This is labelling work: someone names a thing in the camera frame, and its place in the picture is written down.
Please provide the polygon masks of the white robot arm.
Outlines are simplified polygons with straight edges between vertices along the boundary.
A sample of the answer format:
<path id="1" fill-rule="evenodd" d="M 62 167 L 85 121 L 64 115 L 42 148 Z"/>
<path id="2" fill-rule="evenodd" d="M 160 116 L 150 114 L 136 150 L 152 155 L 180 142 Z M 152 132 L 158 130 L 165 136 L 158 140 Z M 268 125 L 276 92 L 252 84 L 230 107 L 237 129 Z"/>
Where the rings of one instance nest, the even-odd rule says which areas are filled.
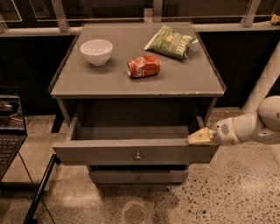
<path id="1" fill-rule="evenodd" d="M 219 120 L 188 136 L 190 145 L 280 144 L 280 96 L 268 96 L 280 74 L 280 43 L 241 108 L 242 115 Z"/>

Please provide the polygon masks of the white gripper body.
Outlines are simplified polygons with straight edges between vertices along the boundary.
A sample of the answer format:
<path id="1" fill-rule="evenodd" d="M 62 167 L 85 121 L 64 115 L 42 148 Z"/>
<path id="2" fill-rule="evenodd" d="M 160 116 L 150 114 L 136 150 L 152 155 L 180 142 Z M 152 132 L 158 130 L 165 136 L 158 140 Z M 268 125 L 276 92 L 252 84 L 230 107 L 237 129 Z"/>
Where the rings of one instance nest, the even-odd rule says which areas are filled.
<path id="1" fill-rule="evenodd" d="M 234 118 L 219 120 L 213 125 L 215 131 L 214 141 L 223 146 L 237 145 L 240 140 L 234 127 Z"/>

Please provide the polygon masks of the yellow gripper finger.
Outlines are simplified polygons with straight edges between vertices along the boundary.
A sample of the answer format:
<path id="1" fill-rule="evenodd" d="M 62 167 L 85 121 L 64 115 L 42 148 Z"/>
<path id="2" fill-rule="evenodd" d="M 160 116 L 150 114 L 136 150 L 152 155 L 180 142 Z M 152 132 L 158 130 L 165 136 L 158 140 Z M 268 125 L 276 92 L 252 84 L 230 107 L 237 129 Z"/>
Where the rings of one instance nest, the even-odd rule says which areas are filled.
<path id="1" fill-rule="evenodd" d="M 213 139 L 191 139 L 188 138 L 190 145 L 219 145 Z"/>
<path id="2" fill-rule="evenodd" d="M 209 128 L 200 129 L 194 133 L 192 133 L 188 138 L 189 139 L 212 139 L 216 131 Z"/>

